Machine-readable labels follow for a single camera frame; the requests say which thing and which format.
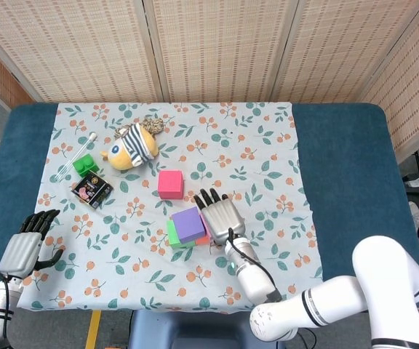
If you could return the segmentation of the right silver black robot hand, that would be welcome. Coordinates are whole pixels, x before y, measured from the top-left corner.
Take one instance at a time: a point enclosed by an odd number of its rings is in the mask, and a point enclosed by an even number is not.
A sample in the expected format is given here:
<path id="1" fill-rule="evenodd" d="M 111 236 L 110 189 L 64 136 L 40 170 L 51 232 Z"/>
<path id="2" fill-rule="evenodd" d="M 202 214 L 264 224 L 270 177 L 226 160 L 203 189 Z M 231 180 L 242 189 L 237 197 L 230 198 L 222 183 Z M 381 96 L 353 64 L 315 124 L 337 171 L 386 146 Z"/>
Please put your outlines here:
<path id="1" fill-rule="evenodd" d="M 226 243 L 230 230 L 238 236 L 245 234 L 244 219 L 226 194 L 220 196 L 214 188 L 210 188 L 209 192 L 201 189 L 193 199 L 216 245 Z"/>

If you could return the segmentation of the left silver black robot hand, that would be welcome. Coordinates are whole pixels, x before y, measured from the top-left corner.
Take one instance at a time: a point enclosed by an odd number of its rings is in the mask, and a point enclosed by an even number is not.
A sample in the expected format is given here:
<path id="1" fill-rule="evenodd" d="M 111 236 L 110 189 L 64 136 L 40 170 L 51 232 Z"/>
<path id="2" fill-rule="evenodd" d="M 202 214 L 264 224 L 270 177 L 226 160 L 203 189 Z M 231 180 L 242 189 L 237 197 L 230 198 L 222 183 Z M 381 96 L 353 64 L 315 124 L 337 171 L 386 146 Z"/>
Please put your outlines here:
<path id="1" fill-rule="evenodd" d="M 62 249 L 55 252 L 49 260 L 39 259 L 41 246 L 59 214 L 60 210 L 51 209 L 33 213 L 25 218 L 19 231 L 9 240 L 1 258 L 0 276 L 3 279 L 24 279 L 35 270 L 51 268 L 60 260 L 63 255 Z"/>

